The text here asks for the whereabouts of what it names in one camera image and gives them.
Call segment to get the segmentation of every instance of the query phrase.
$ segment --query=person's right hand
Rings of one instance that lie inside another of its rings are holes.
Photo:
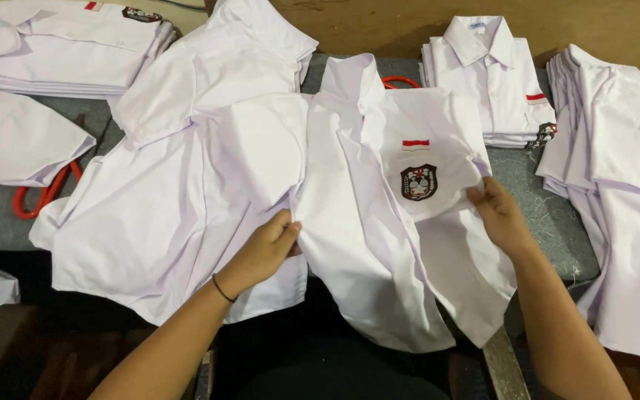
[[[484,177],[483,184],[484,191],[471,187],[466,195],[481,214],[491,241],[511,259],[534,249],[537,242],[525,223],[518,202],[492,177]]]

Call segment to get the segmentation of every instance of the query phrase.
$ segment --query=black pants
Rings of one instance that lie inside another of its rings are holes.
[[[255,377],[271,369],[320,360],[328,366],[422,378],[450,393],[447,351],[410,354],[372,343],[342,318],[330,292],[316,277],[308,279],[305,298],[286,310],[221,328],[215,342],[212,399],[234,399]]]

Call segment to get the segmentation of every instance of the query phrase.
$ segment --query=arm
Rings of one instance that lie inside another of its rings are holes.
[[[515,199],[495,179],[467,191],[490,239],[510,257],[533,365],[540,382],[566,399],[630,399],[614,363],[528,230]]]
[[[236,299],[275,273],[294,246],[300,222],[281,210],[254,231],[216,274],[223,294]],[[191,296],[100,383],[90,399],[179,399],[231,307],[212,281]]]

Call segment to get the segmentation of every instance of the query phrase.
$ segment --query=red scissors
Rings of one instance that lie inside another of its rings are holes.
[[[76,125],[79,127],[83,127],[85,116],[84,114],[78,115],[75,121]],[[36,204],[36,207],[32,210],[26,210],[23,208],[23,200],[26,197],[26,192],[29,191],[28,186],[19,186],[16,188],[16,191],[13,194],[13,199],[11,200],[11,207],[13,209],[13,213],[16,214],[21,219],[34,219],[39,216],[39,212],[41,209],[52,202],[60,193],[61,187],[66,182],[66,178],[68,178],[68,173],[73,171],[73,175],[76,177],[76,184],[80,181],[80,177],[83,176],[83,171],[78,165],[78,162],[74,159],[69,164],[67,164],[64,168],[62,168],[55,178],[53,178],[53,182],[49,187],[41,188],[41,193],[39,195],[39,202]]]
[[[392,85],[391,83],[388,82],[404,82],[404,83],[408,83],[409,85],[413,86],[413,87],[421,87],[421,85],[419,85],[418,83],[416,83],[416,81],[414,81],[413,79],[409,78],[409,77],[405,77],[405,76],[396,76],[396,75],[392,75],[392,76],[386,76],[382,78],[382,82],[384,83],[384,87],[386,89],[398,89],[398,87]]]

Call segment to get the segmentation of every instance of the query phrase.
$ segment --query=stack of folded shirts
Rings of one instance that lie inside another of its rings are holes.
[[[577,305],[605,347],[640,356],[640,71],[570,45],[547,74],[560,134],[536,173],[579,211],[601,266]]]
[[[175,38],[159,14],[86,1],[0,1],[0,90],[120,96]]]
[[[555,110],[528,41],[513,38],[502,16],[455,16],[443,36],[422,46],[422,59],[424,87],[475,99],[486,144],[531,149],[555,136]]]

